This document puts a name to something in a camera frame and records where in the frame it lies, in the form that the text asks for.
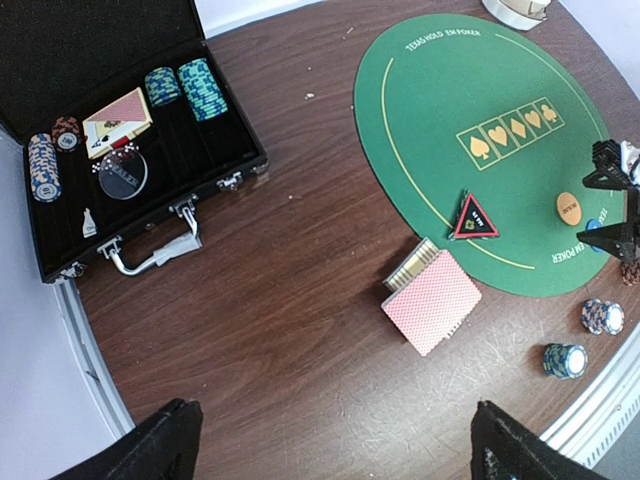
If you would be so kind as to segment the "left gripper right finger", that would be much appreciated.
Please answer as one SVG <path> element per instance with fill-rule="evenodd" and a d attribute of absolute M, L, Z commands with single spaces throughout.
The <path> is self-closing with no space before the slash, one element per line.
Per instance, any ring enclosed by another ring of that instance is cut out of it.
<path fill-rule="evenodd" d="M 491 401 L 471 422 L 472 479 L 604 479 L 558 453 Z"/>

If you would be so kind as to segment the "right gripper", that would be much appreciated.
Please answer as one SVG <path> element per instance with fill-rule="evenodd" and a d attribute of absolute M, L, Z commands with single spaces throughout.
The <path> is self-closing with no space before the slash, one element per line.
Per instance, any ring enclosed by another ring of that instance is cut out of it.
<path fill-rule="evenodd" d="M 582 179 L 586 188 L 600 190 L 627 190 L 626 220 L 585 230 L 577 238 L 585 244 L 599 248 L 625 264 L 639 257 L 639 148 L 629 141 L 621 144 L 610 139 L 592 145 L 595 170 Z"/>

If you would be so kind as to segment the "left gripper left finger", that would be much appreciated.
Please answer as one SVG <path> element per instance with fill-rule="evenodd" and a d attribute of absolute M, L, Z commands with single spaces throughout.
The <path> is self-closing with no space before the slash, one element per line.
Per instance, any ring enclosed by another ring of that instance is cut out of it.
<path fill-rule="evenodd" d="M 102 452 L 58 479 L 192 479 L 203 412 L 197 401 L 171 400 Z"/>

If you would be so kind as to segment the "orange round blind button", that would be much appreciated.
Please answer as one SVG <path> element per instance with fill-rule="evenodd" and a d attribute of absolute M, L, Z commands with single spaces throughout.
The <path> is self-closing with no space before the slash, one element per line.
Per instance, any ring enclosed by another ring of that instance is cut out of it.
<path fill-rule="evenodd" d="M 559 218 L 567 225 L 578 226 L 582 220 L 582 208 L 578 199 L 570 192 L 562 192 L 556 199 Z"/>

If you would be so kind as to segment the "blue tan chip stack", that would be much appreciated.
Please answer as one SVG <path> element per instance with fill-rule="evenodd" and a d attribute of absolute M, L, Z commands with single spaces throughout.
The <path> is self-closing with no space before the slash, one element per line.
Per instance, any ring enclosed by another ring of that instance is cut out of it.
<path fill-rule="evenodd" d="M 594 335 L 617 335 L 624 328 L 624 310 L 615 302 L 590 299 L 583 304 L 581 323 Z"/>

